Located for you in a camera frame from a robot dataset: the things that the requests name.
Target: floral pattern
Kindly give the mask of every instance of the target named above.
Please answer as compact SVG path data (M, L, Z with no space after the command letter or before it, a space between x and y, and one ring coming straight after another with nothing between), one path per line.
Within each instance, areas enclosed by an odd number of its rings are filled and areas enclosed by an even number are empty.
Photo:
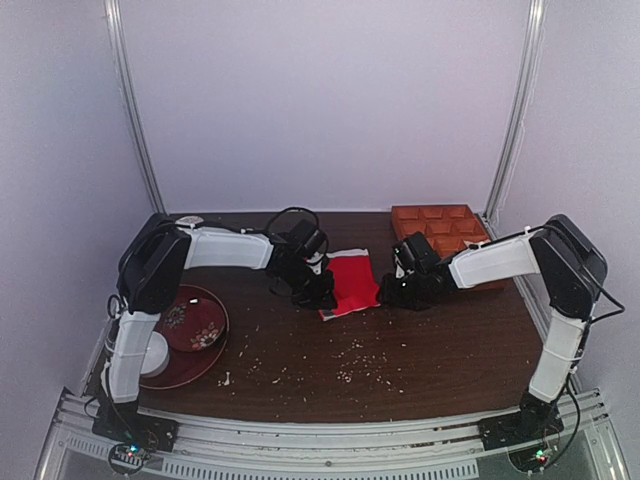
M164 324L167 328L173 330L178 325L182 325L185 319L185 312L187 310L187 306L185 304L176 305L167 314Z
M198 330L195 338L191 339L191 348L193 350L202 350L215 342L220 336L220 330L218 330L213 322L211 322L207 328Z

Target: dark wooden table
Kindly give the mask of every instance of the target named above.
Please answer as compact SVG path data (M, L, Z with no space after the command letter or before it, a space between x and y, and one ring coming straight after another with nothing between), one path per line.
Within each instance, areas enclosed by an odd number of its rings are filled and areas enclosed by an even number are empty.
M268 215L208 218L262 226ZM329 213L321 220L332 251L368 248L376 279L392 271L390 214ZM146 407L270 422L475 413L516 405L541 352L513 282L504 291L459 294L424 312L381 307L329 322L270 294L262 272L198 268L185 272L183 282L222 299L229 342L220 361L194 383L143 390ZM227 372L231 382L224 386Z

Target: white wall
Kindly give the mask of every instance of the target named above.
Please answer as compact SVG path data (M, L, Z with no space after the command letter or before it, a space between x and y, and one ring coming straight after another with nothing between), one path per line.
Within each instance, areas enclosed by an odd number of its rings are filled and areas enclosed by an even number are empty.
M526 0L124 0L170 211L484 208Z
M151 213L100 0L0 4L0 477L32 478Z
M508 233L564 212L608 260L606 287L628 313L594 327L581 379L603 390L632 478L640 478L639 52L640 3L549 2L524 143L498 224Z

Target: vertical metal pole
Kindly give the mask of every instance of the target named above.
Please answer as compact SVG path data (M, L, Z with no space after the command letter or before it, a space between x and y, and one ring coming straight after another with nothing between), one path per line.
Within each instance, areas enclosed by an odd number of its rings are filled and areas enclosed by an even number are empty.
M127 49L124 41L124 31L122 28L122 20L120 17L120 1L105 0L105 10L107 13L107 25L109 27L109 37L111 39L111 47L116 63L116 71L120 80L120 87L124 98L125 107L129 117L129 127L131 135L136 147L138 163L147 187L147 194L156 212L166 213L160 188L156 180L149 149L144 138L140 113L138 111L138 103L133 90L133 81L131 79L131 71L129 70L129 61L127 58Z
M500 202L506 194L509 186L509 178L515 155L517 144L522 129L522 120L527 106L527 101L531 93L531 84L535 75L535 66L538 61L540 50L540 38L542 33L542 22L545 13L546 0L531 0L529 6L529 20L527 33L525 35L524 47L522 51L522 62L520 64L520 75L516 95L511 109L511 118L507 128L507 135L500 155L500 163L496 172L484 217L488 223L493 223L496 219Z

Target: table surface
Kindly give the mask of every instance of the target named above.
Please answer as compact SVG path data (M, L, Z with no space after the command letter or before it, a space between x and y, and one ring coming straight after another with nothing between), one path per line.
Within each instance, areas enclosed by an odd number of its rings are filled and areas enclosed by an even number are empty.
M270 215L204 216L260 227ZM277 226L286 230L299 218L290 217ZM331 251L367 248L377 280L393 270L390 213L320 218ZM222 300L230 316L229 341L219 362L192 384L142 390L145 407L302 423L475 413L517 405L542 350L511 281L504 291L460 293L423 312L380 307L328 322L269 293L262 272L197 268L185 272L183 283Z

